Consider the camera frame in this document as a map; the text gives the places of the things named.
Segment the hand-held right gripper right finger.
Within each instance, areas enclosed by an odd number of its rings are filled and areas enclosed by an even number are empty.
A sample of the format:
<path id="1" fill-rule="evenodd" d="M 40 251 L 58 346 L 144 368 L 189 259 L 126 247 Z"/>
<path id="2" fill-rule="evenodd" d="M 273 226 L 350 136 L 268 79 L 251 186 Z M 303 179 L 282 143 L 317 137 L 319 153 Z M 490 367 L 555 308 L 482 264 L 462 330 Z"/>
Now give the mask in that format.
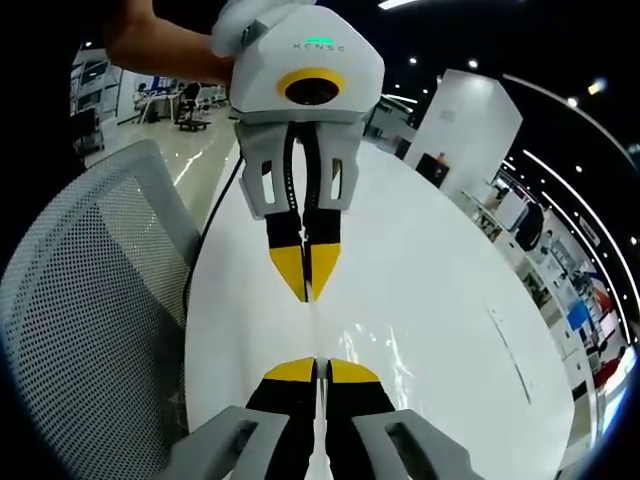
<path id="1" fill-rule="evenodd" d="M 396 409 L 368 368 L 327 364 L 325 449 L 335 479 L 479 479 L 468 450 L 411 409 Z"/>

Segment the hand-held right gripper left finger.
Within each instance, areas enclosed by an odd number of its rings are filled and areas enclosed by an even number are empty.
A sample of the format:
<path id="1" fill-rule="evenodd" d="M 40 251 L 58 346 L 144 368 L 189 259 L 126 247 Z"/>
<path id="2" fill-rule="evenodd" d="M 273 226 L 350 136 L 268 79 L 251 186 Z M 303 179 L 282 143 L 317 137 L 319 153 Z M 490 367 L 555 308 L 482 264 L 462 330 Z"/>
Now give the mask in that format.
<path id="1" fill-rule="evenodd" d="M 317 361 L 268 371 L 246 405 L 229 406 L 175 444 L 166 479 L 303 479 L 314 450 Z"/>

